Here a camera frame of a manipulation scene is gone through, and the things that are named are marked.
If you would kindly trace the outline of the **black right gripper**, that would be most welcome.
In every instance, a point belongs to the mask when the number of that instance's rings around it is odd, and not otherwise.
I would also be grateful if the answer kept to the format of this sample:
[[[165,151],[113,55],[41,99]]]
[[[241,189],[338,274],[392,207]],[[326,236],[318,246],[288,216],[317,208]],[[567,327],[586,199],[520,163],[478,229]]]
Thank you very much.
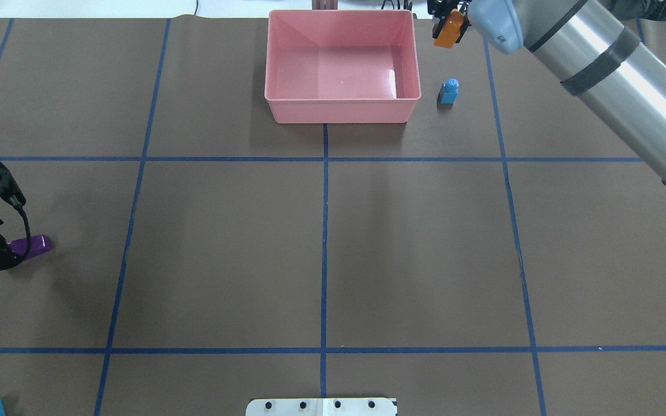
[[[457,1],[457,0],[447,0],[447,1],[432,1],[428,0],[427,10],[428,14],[432,15],[432,21],[434,24],[439,23],[442,19],[446,18],[453,10],[457,10],[465,17],[466,21],[469,22],[467,17],[467,10],[470,6],[471,1]]]

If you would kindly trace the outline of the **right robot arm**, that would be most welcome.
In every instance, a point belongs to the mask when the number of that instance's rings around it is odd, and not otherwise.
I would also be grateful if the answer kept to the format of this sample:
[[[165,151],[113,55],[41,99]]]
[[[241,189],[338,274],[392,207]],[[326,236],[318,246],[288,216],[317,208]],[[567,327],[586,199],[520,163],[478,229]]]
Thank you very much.
[[[470,27],[504,54],[525,47],[666,186],[666,65],[597,1],[428,1],[432,36]]]

